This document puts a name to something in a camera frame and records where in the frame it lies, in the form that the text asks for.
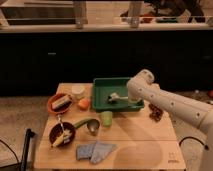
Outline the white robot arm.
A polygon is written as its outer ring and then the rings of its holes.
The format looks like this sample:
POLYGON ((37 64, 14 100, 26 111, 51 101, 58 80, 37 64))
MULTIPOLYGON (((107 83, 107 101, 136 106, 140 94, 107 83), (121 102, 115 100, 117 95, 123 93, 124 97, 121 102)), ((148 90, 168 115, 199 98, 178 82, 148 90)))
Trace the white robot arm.
POLYGON ((131 100, 146 100, 205 134, 208 150, 202 153, 199 171, 213 171, 213 105, 161 89, 147 69, 131 77, 126 86, 131 100))

